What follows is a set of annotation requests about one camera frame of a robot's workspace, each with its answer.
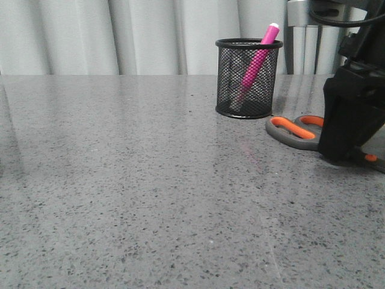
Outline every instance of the mesh pen holder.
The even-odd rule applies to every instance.
[[[215,110],[237,119],[259,119],[271,114],[281,41],[261,44],[261,39],[221,39]]]

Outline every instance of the table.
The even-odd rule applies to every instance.
[[[273,113],[322,116],[327,77]],[[385,287],[384,175],[216,113],[216,76],[0,85],[3,288]]]

